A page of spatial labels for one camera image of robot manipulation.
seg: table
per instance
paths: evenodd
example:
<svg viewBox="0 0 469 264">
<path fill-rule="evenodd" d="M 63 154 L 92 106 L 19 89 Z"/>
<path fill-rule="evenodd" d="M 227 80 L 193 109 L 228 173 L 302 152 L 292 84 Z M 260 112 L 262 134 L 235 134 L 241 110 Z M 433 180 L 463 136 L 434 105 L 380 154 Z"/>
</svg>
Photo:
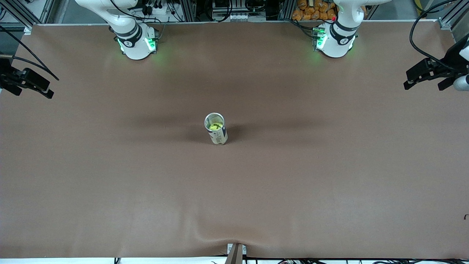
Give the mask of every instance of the table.
<svg viewBox="0 0 469 264">
<path fill-rule="evenodd" d="M 131 61 L 107 27 L 35 26 L 23 40 L 61 80 L 52 100 L 1 94 L 0 257 L 240 242 L 255 257 L 468 258 L 469 94 L 403 89 L 422 59 L 410 27 L 363 23 L 331 59 L 289 23 L 169 25 Z M 437 57 L 453 43 L 433 22 L 415 38 Z M 214 111 L 224 146 L 204 129 Z"/>
</svg>

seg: metal frame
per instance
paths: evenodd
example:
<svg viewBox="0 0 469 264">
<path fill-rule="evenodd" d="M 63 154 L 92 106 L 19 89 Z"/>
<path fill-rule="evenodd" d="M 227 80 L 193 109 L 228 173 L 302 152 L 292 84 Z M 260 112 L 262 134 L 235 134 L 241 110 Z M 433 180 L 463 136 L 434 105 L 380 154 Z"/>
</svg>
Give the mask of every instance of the metal frame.
<svg viewBox="0 0 469 264">
<path fill-rule="evenodd" d="M 368 11 L 368 17 L 365 20 L 371 20 L 371 17 L 375 14 L 376 9 L 378 9 L 379 5 L 374 5 L 372 8 Z"/>
<path fill-rule="evenodd" d="M 1 23 L 3 27 L 9 29 L 26 28 L 31 31 L 35 24 L 46 23 L 50 16 L 51 8 L 55 0 L 46 0 L 40 18 L 19 0 L 0 0 L 0 5 L 12 16 L 18 23 Z"/>
<path fill-rule="evenodd" d="M 469 9 L 461 14 L 451 27 L 451 33 L 457 42 L 469 34 Z"/>
<path fill-rule="evenodd" d="M 242 264 L 242 256 L 243 250 L 245 250 L 245 246 L 242 244 L 234 244 L 232 247 L 229 248 L 229 254 L 225 264 Z"/>
<path fill-rule="evenodd" d="M 184 14 L 184 20 L 186 22 L 195 22 L 195 10 L 196 7 L 192 0 L 181 0 L 182 13 Z"/>
<path fill-rule="evenodd" d="M 288 18 L 290 19 L 293 15 L 293 11 L 296 8 L 296 0 L 285 0 L 280 7 L 280 13 L 278 20 Z"/>
<path fill-rule="evenodd" d="M 0 5 L 23 25 L 20 26 L 20 23 L 17 25 L 7 25 L 9 28 L 19 26 L 31 29 L 34 24 L 41 23 L 41 21 L 19 0 L 0 0 Z"/>
<path fill-rule="evenodd" d="M 443 17 L 438 18 L 441 29 L 451 30 L 459 17 L 469 9 L 469 0 L 459 0 Z"/>
</svg>

